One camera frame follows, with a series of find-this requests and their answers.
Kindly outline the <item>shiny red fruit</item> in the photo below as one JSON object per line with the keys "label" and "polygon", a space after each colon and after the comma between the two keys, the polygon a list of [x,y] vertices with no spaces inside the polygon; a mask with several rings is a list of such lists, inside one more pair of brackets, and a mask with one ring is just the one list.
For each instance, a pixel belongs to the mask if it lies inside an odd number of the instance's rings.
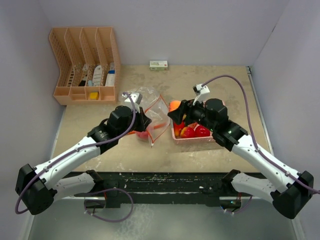
{"label": "shiny red fruit", "polygon": [[201,125],[199,125],[194,132],[197,138],[209,137],[211,135],[211,131]]}

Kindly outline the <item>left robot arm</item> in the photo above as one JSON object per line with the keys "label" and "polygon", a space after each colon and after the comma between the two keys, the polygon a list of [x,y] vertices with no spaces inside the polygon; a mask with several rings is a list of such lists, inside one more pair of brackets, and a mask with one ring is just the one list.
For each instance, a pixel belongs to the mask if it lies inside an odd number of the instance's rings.
{"label": "left robot arm", "polygon": [[29,164],[22,166],[15,185],[15,192],[18,194],[16,214],[25,213],[24,210],[19,210],[20,202],[23,202],[27,212],[38,215],[48,209],[54,201],[69,195],[72,189],[75,189],[77,194],[101,194],[102,182],[90,174],[84,173],[75,180],[65,176],[83,163],[116,146],[119,139],[129,132],[145,131],[151,122],[141,107],[136,109],[117,106],[108,118],[103,119],[70,149],[36,167]]}

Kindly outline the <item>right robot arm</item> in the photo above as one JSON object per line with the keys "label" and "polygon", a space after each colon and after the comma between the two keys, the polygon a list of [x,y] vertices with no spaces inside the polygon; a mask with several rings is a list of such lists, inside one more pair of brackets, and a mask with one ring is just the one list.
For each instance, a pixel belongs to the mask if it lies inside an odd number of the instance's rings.
{"label": "right robot arm", "polygon": [[254,137],[229,119],[222,100],[211,98],[205,103],[182,100],[167,114],[174,123],[198,123],[212,133],[221,147],[240,156],[260,171],[263,179],[232,170],[224,178],[222,190],[228,196],[246,193],[271,203],[284,217],[294,219],[312,198],[314,177],[284,164],[254,141]]}

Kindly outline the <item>pink red apple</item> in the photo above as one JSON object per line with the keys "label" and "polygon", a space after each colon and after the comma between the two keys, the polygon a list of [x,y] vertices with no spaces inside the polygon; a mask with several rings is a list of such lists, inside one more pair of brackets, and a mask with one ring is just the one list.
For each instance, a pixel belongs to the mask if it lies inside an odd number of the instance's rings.
{"label": "pink red apple", "polygon": [[137,139],[140,141],[146,141],[146,142],[149,141],[149,133],[147,131],[143,131],[143,132],[136,131],[135,135]]}

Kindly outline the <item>clear zip bag orange zipper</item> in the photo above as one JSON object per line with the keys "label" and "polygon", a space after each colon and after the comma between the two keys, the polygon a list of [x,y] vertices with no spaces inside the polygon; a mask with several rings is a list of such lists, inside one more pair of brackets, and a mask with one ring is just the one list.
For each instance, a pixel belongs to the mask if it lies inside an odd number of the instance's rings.
{"label": "clear zip bag orange zipper", "polygon": [[[145,115],[152,120],[151,124],[147,127],[146,132],[149,134],[148,143],[153,147],[156,141],[166,131],[170,125],[168,117],[169,107],[164,98],[160,94],[158,100],[148,110],[144,111]],[[135,135],[136,131],[132,131],[129,135]]]}

